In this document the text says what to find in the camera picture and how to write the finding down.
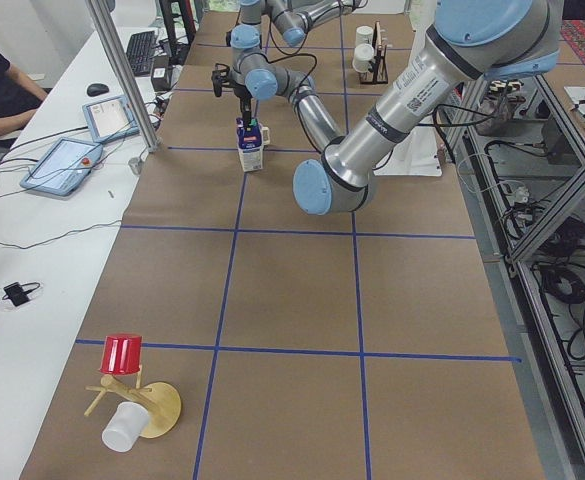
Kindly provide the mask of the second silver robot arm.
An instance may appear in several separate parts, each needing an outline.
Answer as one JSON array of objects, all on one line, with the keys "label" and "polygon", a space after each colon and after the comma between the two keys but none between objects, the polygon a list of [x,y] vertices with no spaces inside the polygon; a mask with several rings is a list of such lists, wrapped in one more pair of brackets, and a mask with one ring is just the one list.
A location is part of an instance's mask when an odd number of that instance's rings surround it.
[{"label": "second silver robot arm", "polygon": [[374,167],[462,82],[512,80],[553,69],[560,1],[440,1],[423,49],[343,138],[302,162],[293,193],[308,214],[351,212],[373,197]]}]

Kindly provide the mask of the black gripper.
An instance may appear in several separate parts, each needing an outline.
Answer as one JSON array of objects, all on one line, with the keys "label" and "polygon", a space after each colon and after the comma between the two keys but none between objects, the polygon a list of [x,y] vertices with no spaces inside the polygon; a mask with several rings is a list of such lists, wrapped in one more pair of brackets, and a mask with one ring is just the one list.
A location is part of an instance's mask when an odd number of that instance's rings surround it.
[{"label": "black gripper", "polygon": [[244,128],[251,127],[252,122],[252,95],[245,86],[236,88],[236,96],[240,102],[241,117],[244,118]]}]

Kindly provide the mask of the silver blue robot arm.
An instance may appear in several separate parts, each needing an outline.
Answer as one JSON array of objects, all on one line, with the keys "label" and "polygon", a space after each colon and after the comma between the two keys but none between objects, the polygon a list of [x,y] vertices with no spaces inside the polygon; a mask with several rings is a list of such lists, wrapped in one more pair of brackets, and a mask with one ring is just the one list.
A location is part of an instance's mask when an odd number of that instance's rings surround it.
[{"label": "silver blue robot arm", "polygon": [[[237,24],[226,35],[232,49],[232,64],[213,74],[214,92],[231,88],[240,99],[245,126],[255,122],[251,103],[282,97],[292,106],[306,138],[321,153],[343,137],[329,114],[309,72],[283,68],[279,64],[301,57],[308,33],[332,19],[348,15],[361,7],[359,1],[241,1]],[[269,18],[287,46],[294,52],[271,60],[263,49],[262,18]]]}]

